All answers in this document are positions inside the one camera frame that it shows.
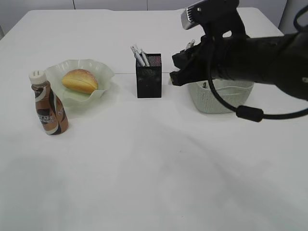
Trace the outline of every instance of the bread roll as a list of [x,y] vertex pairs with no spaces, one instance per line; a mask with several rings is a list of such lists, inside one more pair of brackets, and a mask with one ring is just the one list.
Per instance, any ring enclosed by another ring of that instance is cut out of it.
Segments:
[[90,71],[76,69],[68,72],[62,78],[62,84],[71,90],[92,94],[98,88],[98,83]]

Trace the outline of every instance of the black mesh pen holder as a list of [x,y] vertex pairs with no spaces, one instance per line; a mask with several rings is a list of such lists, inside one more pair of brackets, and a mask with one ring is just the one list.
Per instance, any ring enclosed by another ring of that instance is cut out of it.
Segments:
[[137,97],[162,97],[162,58],[161,54],[147,54],[150,66],[141,66],[136,61]]

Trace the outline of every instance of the coffee bottle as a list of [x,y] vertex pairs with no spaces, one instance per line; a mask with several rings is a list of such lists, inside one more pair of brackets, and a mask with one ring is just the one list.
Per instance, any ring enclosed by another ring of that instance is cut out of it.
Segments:
[[68,120],[62,102],[53,93],[44,71],[29,74],[32,90],[35,93],[35,108],[38,117],[49,135],[57,135],[68,128]]

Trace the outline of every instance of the pen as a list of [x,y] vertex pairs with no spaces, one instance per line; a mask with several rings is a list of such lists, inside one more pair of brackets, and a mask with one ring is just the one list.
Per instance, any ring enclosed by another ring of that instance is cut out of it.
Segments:
[[186,46],[185,51],[187,51],[188,49],[192,48],[194,46],[195,42],[196,42],[196,40],[194,40],[194,39],[191,42],[189,42],[187,44],[187,46]]
[[137,49],[136,49],[134,46],[131,46],[130,48],[131,48],[131,50],[133,51],[134,56],[135,56],[135,58],[137,59],[138,63],[139,63],[141,66],[145,66],[145,63],[144,63],[143,59],[141,58],[140,54],[138,53]]
[[144,60],[144,62],[145,62],[145,66],[150,66],[149,60],[148,60],[148,58],[146,57],[146,55],[145,55],[143,49],[141,48],[140,50],[141,50],[141,55],[142,55],[142,57],[143,57],[143,60]]

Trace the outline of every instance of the bottle label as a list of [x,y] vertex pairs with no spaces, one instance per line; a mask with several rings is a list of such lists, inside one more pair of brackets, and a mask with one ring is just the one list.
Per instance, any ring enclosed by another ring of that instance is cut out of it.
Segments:
[[68,121],[62,102],[53,93],[50,85],[34,89],[36,109],[47,134],[56,135],[64,132]]

